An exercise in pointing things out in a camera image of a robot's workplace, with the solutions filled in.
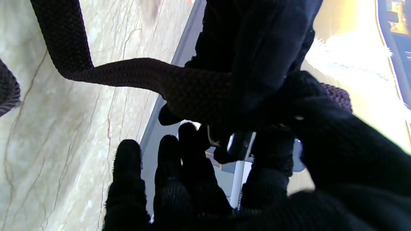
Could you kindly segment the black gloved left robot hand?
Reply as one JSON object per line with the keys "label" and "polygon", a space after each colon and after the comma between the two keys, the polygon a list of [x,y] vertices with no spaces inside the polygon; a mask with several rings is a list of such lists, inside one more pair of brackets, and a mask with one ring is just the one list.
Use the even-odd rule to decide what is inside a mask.
{"label": "black gloved left robot hand", "polygon": [[186,88],[184,110],[245,114],[260,107],[298,70],[314,39],[322,0],[207,0],[196,55],[186,66],[230,73]]}

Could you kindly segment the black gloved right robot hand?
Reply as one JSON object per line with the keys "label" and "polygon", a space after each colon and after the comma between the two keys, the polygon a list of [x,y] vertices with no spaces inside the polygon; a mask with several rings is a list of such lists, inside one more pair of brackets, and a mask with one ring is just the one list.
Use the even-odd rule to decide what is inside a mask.
{"label": "black gloved right robot hand", "polygon": [[205,126],[164,136],[146,211],[141,149],[123,140],[113,165],[103,231],[409,231],[410,155],[341,108],[307,71],[240,128],[257,133],[239,209],[218,186]]}

